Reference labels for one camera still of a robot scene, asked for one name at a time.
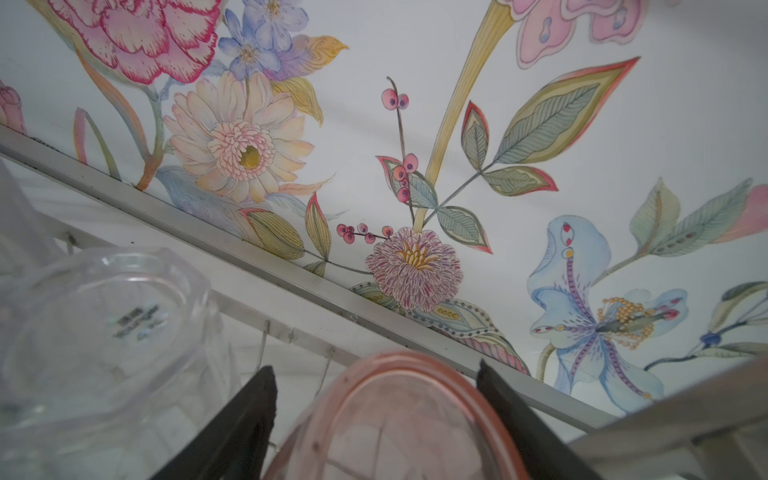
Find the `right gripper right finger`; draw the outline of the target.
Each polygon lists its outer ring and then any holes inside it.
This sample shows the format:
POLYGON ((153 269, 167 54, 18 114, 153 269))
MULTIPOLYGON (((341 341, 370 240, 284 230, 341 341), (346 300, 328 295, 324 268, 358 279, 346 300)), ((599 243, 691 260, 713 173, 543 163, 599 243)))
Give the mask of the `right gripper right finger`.
POLYGON ((531 479, 600 479, 485 361, 476 388, 500 418, 531 479))

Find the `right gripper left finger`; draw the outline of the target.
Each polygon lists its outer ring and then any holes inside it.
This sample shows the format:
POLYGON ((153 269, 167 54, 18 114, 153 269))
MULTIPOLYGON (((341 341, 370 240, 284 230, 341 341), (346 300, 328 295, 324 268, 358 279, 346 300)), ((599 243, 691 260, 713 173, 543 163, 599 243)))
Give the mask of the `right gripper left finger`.
POLYGON ((277 395, 273 368, 260 368, 153 478, 258 479, 274 427, 277 395))

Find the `pink tinted glass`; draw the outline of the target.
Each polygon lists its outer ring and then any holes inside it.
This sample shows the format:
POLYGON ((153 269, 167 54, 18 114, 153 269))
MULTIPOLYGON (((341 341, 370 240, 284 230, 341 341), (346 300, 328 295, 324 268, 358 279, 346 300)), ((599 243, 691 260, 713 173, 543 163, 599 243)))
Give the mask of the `pink tinted glass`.
POLYGON ((298 417, 266 479, 526 479, 478 389, 422 353, 354 363, 298 417))

